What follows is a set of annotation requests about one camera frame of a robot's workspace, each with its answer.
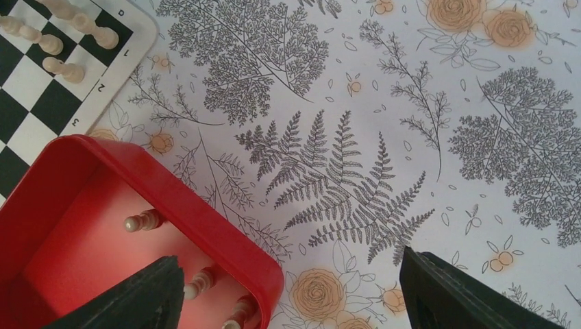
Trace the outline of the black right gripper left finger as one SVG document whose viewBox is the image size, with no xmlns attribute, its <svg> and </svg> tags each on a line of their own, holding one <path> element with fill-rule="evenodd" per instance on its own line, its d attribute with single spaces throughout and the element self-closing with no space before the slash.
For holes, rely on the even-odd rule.
<svg viewBox="0 0 581 329">
<path fill-rule="evenodd" d="M 177 256 L 163 256 L 45 327 L 177 328 L 184 284 Z"/>
</svg>

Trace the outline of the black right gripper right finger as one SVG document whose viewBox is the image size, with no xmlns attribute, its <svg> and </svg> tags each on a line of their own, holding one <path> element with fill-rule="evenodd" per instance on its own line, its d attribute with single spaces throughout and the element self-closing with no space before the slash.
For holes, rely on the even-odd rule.
<svg viewBox="0 0 581 329">
<path fill-rule="evenodd" d="M 559 328 L 431 252 L 404 248 L 399 281 L 412 328 Z"/>
</svg>

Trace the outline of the white chess knight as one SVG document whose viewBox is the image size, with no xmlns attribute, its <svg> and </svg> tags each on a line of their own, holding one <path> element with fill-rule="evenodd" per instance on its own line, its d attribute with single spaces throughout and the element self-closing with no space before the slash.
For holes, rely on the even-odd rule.
<svg viewBox="0 0 581 329">
<path fill-rule="evenodd" d="M 127 232 L 150 231 L 159 228 L 166 219 L 156 209 L 144 210 L 138 215 L 127 217 L 124 228 Z"/>
</svg>

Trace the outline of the red plastic tray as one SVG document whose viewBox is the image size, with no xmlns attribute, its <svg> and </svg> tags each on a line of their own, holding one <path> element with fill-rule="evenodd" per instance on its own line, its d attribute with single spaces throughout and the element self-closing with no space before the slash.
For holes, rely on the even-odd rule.
<svg viewBox="0 0 581 329">
<path fill-rule="evenodd" d="M 156 209 L 150 231 L 123 222 Z M 217 283 L 185 300 L 177 328 L 221 328 L 236 301 L 267 328 L 281 267 L 141 147 L 83 135 L 50 142 L 1 207 L 1 327 L 46 328 L 163 256 L 184 281 L 205 267 Z"/>
</svg>

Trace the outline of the white chess piece tall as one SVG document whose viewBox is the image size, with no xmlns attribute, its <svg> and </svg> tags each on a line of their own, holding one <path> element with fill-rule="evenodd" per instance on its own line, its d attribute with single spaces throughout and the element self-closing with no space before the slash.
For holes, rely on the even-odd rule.
<svg viewBox="0 0 581 329">
<path fill-rule="evenodd" d="M 54 57 L 46 57 L 42 61 L 42 67 L 54 75 L 61 75 L 65 81 L 73 84 L 81 83 L 85 76 L 84 69 L 80 65 L 67 64 Z"/>
</svg>

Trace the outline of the white chess rook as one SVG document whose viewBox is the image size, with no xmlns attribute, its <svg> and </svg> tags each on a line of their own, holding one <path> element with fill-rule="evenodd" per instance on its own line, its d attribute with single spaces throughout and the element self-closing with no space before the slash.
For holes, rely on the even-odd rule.
<svg viewBox="0 0 581 329">
<path fill-rule="evenodd" d="M 77 31 L 90 35 L 104 49 L 113 49 L 119 43 L 119 35 L 109 27 L 100 27 L 96 21 L 69 1 L 38 0 L 52 15 L 67 21 Z"/>
</svg>

